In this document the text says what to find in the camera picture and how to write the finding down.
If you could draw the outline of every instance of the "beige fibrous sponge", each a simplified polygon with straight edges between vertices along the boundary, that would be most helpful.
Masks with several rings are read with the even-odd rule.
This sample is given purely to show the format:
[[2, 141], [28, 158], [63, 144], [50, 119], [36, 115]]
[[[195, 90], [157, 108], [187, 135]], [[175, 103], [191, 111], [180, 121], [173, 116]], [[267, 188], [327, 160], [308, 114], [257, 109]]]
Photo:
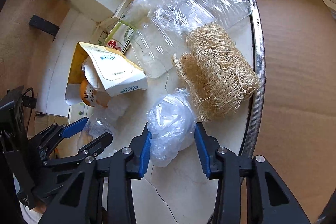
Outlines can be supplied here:
[[226, 31], [215, 23], [191, 31], [191, 53], [172, 57], [179, 77], [189, 86], [202, 121], [235, 112], [259, 88], [259, 79]]

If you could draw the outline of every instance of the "blue rubber pad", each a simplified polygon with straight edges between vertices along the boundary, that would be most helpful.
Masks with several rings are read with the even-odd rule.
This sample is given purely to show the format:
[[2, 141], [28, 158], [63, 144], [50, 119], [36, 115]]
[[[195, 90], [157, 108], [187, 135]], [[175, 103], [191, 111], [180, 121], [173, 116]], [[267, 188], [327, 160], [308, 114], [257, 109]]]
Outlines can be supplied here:
[[148, 131], [145, 144], [143, 146], [141, 155], [140, 155], [140, 168], [139, 168], [139, 177], [143, 178], [145, 173], [147, 173], [148, 164], [149, 164], [149, 152], [151, 149], [151, 143], [149, 139], [152, 137], [152, 134]]
[[78, 132], [81, 132], [86, 125], [86, 122], [88, 121], [89, 118], [84, 117], [81, 118], [80, 120], [73, 122], [72, 124], [68, 125], [62, 133], [63, 138], [70, 138], [77, 134]]
[[211, 174], [209, 154], [205, 148], [205, 144], [204, 144], [200, 129], [197, 125], [195, 128], [195, 142], [196, 142], [199, 160], [201, 161], [203, 173], [207, 176], [207, 178], [209, 178]]

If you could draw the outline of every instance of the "white and yellow box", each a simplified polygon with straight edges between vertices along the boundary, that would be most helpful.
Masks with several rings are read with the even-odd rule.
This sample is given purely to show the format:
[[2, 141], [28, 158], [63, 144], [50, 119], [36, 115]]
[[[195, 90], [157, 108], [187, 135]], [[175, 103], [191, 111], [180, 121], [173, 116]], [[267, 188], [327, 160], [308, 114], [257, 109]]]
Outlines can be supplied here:
[[[87, 58], [93, 66], [86, 66], [84, 72], [82, 64]], [[111, 97], [133, 90], [146, 90], [148, 87], [144, 71], [120, 51], [78, 42], [68, 77], [65, 94], [67, 104], [80, 100], [80, 85], [85, 78], [97, 90], [105, 90]]]

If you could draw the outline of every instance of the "atomy logo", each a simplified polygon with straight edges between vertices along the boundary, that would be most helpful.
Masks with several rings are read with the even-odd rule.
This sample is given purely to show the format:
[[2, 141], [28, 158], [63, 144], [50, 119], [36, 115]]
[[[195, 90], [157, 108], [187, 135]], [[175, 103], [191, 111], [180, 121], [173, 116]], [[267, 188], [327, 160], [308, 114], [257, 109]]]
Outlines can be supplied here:
[[103, 56], [100, 57], [100, 59], [102, 59], [102, 60], [115, 59], [115, 57], [114, 56], [110, 56], [110, 55], [103, 55]]

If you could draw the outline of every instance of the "black cable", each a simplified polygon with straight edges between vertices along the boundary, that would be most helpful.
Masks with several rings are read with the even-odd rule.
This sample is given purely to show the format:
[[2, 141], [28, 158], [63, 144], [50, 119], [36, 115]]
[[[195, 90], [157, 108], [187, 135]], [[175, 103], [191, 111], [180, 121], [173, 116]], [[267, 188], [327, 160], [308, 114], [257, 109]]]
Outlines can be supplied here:
[[[28, 92], [31, 91], [31, 97], [34, 98], [34, 89], [33, 88], [28, 88], [23, 94], [22, 96], [26, 95]], [[28, 127], [29, 127], [29, 121], [30, 121], [30, 118], [32, 117], [32, 112], [33, 112], [33, 109], [31, 108], [30, 109], [30, 113], [29, 113], [29, 118], [28, 118], [28, 122], [27, 122], [27, 126], [26, 126], [26, 134], [28, 134]]]

